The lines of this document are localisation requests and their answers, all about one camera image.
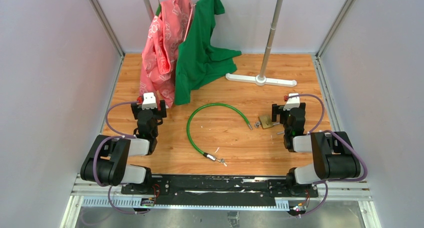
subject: white wall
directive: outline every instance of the white wall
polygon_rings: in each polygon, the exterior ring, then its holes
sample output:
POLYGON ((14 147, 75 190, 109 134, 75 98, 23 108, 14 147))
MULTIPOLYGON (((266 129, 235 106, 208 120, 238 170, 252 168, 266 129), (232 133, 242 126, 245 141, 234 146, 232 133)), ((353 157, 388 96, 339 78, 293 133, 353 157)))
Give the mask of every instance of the white wall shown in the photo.
MULTIPOLYGON (((221 1, 226 14, 216 19, 212 44, 244 53, 263 53, 277 0, 221 1)), ((150 26, 143 0, 99 2, 124 50, 141 52, 150 26)), ((157 0, 150 2, 156 11, 157 0)), ((317 51, 344 2, 284 0, 272 52, 317 51)))
POLYGON ((423 227, 423 0, 356 0, 322 58, 383 227, 423 227))
POLYGON ((120 58, 88 0, 0 0, 0 227, 58 227, 120 58))

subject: green hose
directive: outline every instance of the green hose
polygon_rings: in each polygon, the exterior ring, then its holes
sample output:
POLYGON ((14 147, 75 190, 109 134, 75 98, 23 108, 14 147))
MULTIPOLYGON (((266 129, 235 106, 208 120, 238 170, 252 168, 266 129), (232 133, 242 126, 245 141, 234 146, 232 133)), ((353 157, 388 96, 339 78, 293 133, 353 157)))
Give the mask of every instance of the green hose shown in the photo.
POLYGON ((190 123, 192 122, 192 119, 193 119, 193 117, 200 111, 200 110, 202 110, 202 109, 204 109, 204 108, 207 108, 207 107, 210 107, 210 106, 224 106, 224 107, 227 107, 227 108, 230 108, 230 109, 232 109, 232 110, 234 110, 234 111, 236 111, 243 119, 244 119, 244 121, 246 122, 246 124, 248 125, 248 127, 249 127, 249 129, 251 129, 252 130, 252 126, 251 126, 251 124, 249 123, 249 120, 246 118, 246 116, 240 111, 240 110, 238 110, 238 109, 236 109, 235 107, 233 107, 233 106, 231 106, 231 105, 228 105, 228 104, 222 104, 222 103, 212 103, 212 104, 206 104, 206 105, 203 105, 203 106, 201 106, 200 108, 198 108, 198 109, 196 109, 192 114, 191 114, 191 116, 190 116, 190 118, 188 118, 188 121, 187 121, 187 137, 188 137, 188 140, 190 141, 190 143, 191 143, 191 145, 200 153, 200 154, 204 154, 204 152, 193 142, 193 139, 192 139, 192 136, 190 135, 190 123))

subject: green cloth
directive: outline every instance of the green cloth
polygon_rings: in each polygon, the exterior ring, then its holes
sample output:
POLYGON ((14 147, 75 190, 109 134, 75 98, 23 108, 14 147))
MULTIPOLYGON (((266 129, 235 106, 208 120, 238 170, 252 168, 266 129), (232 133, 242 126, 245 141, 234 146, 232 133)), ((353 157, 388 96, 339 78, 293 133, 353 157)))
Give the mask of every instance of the green cloth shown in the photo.
POLYGON ((199 89, 226 73, 237 70, 233 57, 240 51, 211 46, 215 16, 224 14, 221 0, 199 0, 185 42, 178 46, 175 74, 175 104, 190 102, 191 90, 199 89))
POLYGON ((155 15, 156 15, 156 16, 159 16, 159 14, 161 14, 161 12, 162 12, 162 5, 161 5, 161 4, 159 4, 158 8, 156 9, 156 13, 155 13, 155 15))

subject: wire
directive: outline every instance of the wire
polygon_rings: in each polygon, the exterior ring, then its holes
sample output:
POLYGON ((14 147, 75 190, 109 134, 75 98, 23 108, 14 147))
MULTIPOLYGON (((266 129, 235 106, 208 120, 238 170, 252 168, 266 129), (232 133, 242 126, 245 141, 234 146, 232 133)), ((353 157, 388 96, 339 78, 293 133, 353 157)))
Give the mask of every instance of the wire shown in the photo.
POLYGON ((190 116, 190 118, 188 118, 188 121, 187 121, 187 128, 186 128, 186 131, 187 131, 187 137, 188 137, 188 140, 190 141, 190 144, 194 147, 194 149, 196 149, 200 154, 204 154, 204 152, 194 143, 194 141, 193 141, 193 139, 192 139, 192 136, 190 135, 190 123, 192 122, 192 119, 193 119, 193 117, 200 111, 200 110, 202 110, 202 109, 204 109, 204 108, 207 108, 207 107, 211 107, 211 106, 223 106, 223 107, 227 107, 227 108, 230 108, 230 109, 232 109, 232 110, 234 110, 234 111, 236 111, 243 119, 244 119, 244 121, 246 122, 246 124, 249 126, 249 128, 252 130, 252 126, 251 126, 251 124, 249 123, 249 120, 247 119, 247 117, 240 111, 240 110, 238 110, 238 109, 236 109, 235 107, 233 107, 233 106, 231 106, 231 105, 228 105, 228 104, 222 104, 222 103, 212 103, 212 104, 206 104, 206 105, 203 105, 203 106, 201 106, 201 107, 199 107, 199 108, 197 108, 192 114, 191 114, 191 116, 190 116))
POLYGON ((324 204, 324 202, 326 201, 327 196, 329 194, 329 186, 325 182, 324 182, 324 185, 325 185, 325 195, 324 195, 324 198, 322 198, 321 202, 315 208, 311 209, 310 211, 304 213, 301 216, 309 215, 309 214, 315 212, 317 209, 319 209, 324 204))
POLYGON ((116 129, 114 129, 110 124, 109 124, 109 120, 108 120, 108 115, 109 115, 109 112, 114 108, 114 107, 117 107, 117 106, 120 106, 120 105, 124 105, 124 104, 136 104, 136 103, 138 103, 138 101, 127 101, 127 102, 122 102, 122 103, 118 103, 118 104, 115 104, 115 105, 112 105, 107 111, 106 111, 106 116, 105 116, 105 120, 106 120, 106 125, 109 127, 109 129, 111 129, 113 132, 115 132, 115 133, 117 133, 117 134, 120 134, 120 135, 123 135, 123 136, 125 136, 125 138, 127 138, 127 139, 133 139, 134 138, 134 136, 133 135, 131 135, 131 134, 125 134, 125 133, 121 133, 121 132, 119 132, 119 131, 117 131, 116 129))
POLYGON ((103 218, 103 219, 101 219, 101 220, 99 220, 99 221, 97 221, 97 222, 94 222, 94 223, 88 223, 85 219, 84 219, 84 214, 86 214, 86 213, 88 213, 88 211, 87 212, 84 212, 85 211, 85 207, 82 207, 81 208, 81 214, 79 214, 79 220, 81 221, 81 223, 83 223, 85 226, 94 226, 94 225, 98 225, 98 224, 100 224, 100 223, 102 223, 103 221, 105 221, 105 220, 107 220, 107 219, 109 219, 109 217, 113 214, 113 211, 112 212, 110 212, 105 218, 103 218))
POLYGON ((305 189, 305 192, 307 193, 306 199, 304 202, 299 203, 299 205, 304 205, 311 198, 311 196, 309 195, 309 191, 307 189, 305 189))
POLYGON ((319 103, 321 104, 321 117, 319 118, 318 123, 309 131, 309 133, 312 133, 312 131, 314 131, 316 128, 318 128, 318 126, 323 121, 323 119, 324 119, 324 113, 325 113, 326 108, 324 106, 323 101, 317 95, 313 95, 313 94, 296 94, 296 95, 289 96, 288 98, 301 97, 301 96, 308 96, 308 97, 316 98, 319 101, 319 103))

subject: wooden tabletop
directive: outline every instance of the wooden tabletop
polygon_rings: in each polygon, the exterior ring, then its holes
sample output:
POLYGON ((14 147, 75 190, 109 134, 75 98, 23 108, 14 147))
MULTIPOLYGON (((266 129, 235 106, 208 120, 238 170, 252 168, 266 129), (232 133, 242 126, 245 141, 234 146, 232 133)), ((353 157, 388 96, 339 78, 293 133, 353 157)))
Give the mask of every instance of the wooden tabletop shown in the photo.
MULTIPOLYGON (((234 59, 238 70, 235 74, 256 76, 263 55, 245 54, 234 59)), ((139 96, 140 54, 127 54, 119 75, 112 104, 134 101, 139 96)), ((197 113, 191 122, 191 136, 204 152, 224 158, 228 167, 212 162, 200 155, 189 143, 186 125, 189 116, 198 107, 209 103, 226 103, 242 111, 253 126, 260 115, 271 115, 271 105, 284 104, 288 93, 307 93, 321 97, 321 91, 310 55, 271 55, 266 70, 267 77, 295 79, 297 86, 257 86, 255 84, 228 81, 222 77, 192 91, 191 103, 173 106, 168 117, 159 126, 159 136, 154 153, 150 156, 130 157, 129 164, 151 168, 153 173, 172 174, 231 174, 231 175, 285 175, 292 167, 312 163, 312 156, 290 153, 283 145, 282 125, 270 129, 249 130, 244 120, 225 107, 209 107, 197 113)), ((306 102, 305 130, 311 129, 320 118, 321 105, 310 97, 306 102)), ((109 122, 116 130, 132 133, 137 127, 129 105, 113 109, 109 122)), ((325 115, 317 130, 330 129, 325 115)), ((107 126, 104 134, 114 135, 107 126)))

